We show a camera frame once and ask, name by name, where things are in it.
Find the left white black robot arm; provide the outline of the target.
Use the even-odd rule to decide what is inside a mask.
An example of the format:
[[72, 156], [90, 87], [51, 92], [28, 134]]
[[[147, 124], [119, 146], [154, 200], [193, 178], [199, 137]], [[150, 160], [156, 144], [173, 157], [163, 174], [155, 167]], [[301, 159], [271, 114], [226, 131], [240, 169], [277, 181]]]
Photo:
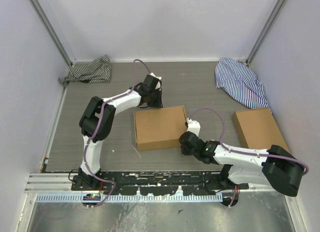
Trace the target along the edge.
[[79, 126], [83, 136], [83, 158], [78, 170], [82, 184], [95, 190], [102, 180], [100, 157], [104, 140], [110, 134], [116, 115], [130, 108], [146, 104], [149, 108], [163, 108], [162, 78], [147, 74], [144, 81], [110, 98], [93, 97], [87, 105]]

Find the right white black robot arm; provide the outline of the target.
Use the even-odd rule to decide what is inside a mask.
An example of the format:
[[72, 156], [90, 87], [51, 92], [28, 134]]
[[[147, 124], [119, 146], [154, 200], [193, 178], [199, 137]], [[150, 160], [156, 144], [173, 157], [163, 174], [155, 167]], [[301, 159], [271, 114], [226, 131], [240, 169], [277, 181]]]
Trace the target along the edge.
[[303, 175], [304, 163], [278, 145], [269, 149], [233, 147], [215, 140], [203, 141], [195, 133], [183, 133], [179, 142], [184, 155], [193, 155], [205, 164], [222, 165], [220, 184], [232, 189], [239, 184], [260, 184], [295, 197]]

